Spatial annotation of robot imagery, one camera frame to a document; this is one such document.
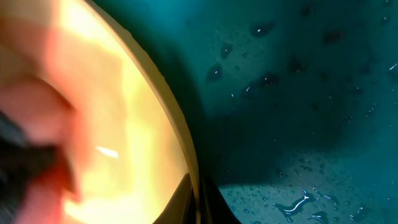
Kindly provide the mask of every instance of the teal surface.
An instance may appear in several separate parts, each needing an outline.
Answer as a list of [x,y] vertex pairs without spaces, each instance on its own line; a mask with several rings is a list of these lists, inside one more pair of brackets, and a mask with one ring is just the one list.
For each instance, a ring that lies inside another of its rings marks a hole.
[[398,223],[398,1],[96,3],[164,75],[242,223]]

